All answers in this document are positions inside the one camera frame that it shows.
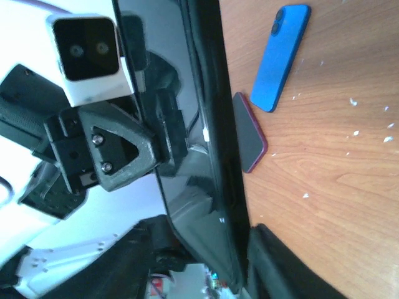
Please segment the black phone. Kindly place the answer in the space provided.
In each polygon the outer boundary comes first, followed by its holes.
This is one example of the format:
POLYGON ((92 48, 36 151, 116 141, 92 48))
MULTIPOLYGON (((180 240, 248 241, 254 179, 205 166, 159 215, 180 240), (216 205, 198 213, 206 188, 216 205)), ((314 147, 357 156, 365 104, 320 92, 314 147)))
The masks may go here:
POLYGON ((200 263, 238 293, 249 217, 218 1, 114 1, 170 224, 200 263))

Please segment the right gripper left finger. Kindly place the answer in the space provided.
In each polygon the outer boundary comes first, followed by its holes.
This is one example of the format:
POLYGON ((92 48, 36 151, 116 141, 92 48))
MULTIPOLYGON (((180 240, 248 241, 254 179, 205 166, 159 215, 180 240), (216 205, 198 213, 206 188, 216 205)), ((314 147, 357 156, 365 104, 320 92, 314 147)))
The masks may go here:
POLYGON ((165 215, 147 218, 77 275, 71 297, 143 298, 150 274, 181 272, 195 262, 165 215))

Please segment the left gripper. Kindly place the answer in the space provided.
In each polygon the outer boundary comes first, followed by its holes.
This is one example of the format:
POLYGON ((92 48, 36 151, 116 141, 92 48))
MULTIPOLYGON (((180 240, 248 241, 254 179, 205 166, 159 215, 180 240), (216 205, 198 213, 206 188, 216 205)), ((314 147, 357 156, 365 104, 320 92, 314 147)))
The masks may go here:
POLYGON ((152 171, 161 160, 155 134, 108 102, 84 105, 78 111, 68 108, 47 118, 44 136, 32 154, 55 164, 75 195, 98 183, 108 192, 117 190, 152 171))

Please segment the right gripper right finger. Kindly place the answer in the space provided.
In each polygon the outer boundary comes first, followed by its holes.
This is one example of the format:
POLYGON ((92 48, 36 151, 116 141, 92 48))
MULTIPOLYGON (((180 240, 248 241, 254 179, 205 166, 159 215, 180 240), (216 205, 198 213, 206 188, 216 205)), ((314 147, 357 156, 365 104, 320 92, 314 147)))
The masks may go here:
POLYGON ((264 224, 249 234, 248 281, 250 298, 344 298, 313 272, 264 224))

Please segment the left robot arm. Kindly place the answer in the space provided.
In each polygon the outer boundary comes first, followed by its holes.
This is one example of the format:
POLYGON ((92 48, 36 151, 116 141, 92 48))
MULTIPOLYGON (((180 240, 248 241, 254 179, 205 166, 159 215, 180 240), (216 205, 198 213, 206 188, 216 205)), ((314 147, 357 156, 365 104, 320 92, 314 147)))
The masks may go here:
POLYGON ((43 126, 68 105, 25 65, 1 80, 1 297, 143 298, 165 211, 155 176, 71 194, 43 126))

